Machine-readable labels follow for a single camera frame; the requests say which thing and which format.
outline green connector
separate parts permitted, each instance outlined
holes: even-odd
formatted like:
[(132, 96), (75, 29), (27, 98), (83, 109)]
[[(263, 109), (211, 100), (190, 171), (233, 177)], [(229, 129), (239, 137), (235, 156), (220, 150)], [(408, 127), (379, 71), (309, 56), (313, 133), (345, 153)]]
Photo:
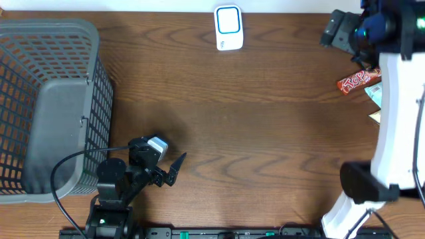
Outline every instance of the green connector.
[(180, 232), (180, 239), (189, 239), (188, 232)]
[(416, 20), (416, 25), (419, 29), (424, 30), (425, 29), (425, 17), (420, 17), (418, 20)]

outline toppo snack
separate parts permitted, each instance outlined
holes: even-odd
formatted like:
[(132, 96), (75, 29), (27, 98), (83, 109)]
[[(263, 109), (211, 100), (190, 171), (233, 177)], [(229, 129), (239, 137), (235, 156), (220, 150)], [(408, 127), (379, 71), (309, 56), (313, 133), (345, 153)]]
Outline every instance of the toppo snack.
[(358, 73), (344, 78), (337, 82), (338, 89), (340, 89), (344, 95), (347, 95), (352, 89), (359, 86), (373, 82), (381, 76), (381, 70), (375, 68), (373, 70), (362, 70)]

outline gray plastic basket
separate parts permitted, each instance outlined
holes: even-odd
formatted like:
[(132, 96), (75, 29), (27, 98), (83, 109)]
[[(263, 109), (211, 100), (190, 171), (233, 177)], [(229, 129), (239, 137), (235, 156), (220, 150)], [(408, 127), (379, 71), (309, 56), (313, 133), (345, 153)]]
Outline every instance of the gray plastic basket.
[[(83, 20), (0, 21), (0, 203), (51, 202), (50, 173), (62, 158), (107, 147), (112, 86), (99, 35)], [(56, 192), (96, 190), (104, 152), (56, 172)]]

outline wooden table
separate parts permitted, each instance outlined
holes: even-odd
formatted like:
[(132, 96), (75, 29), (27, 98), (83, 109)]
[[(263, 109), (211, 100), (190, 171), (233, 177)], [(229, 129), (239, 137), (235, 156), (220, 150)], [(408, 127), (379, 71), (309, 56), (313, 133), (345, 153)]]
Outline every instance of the wooden table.
[[(94, 23), (115, 86), (111, 146), (160, 133), (171, 147), (166, 169), (188, 152), (174, 187), (148, 187), (133, 202), (144, 225), (318, 223), (341, 192), (342, 162), (375, 151), (379, 127), (367, 115), (377, 106), (362, 90), (342, 96), (335, 87), (357, 66), (319, 45), (329, 15), (244, 14), (244, 46), (233, 52), (216, 49), (210, 13), (3, 17)], [(81, 226), (91, 198), (62, 200)], [(419, 202), (401, 200), (381, 214), (401, 238), (423, 238)], [(57, 238), (70, 226), (54, 203), (1, 205), (0, 215), (0, 238)]]

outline green light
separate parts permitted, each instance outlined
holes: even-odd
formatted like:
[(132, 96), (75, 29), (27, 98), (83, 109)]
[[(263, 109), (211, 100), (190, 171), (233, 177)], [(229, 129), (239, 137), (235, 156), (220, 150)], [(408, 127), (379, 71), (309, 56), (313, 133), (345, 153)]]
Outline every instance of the green light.
[(425, 17), (421, 17), (416, 21), (416, 26), (418, 26), (419, 29), (425, 29)]

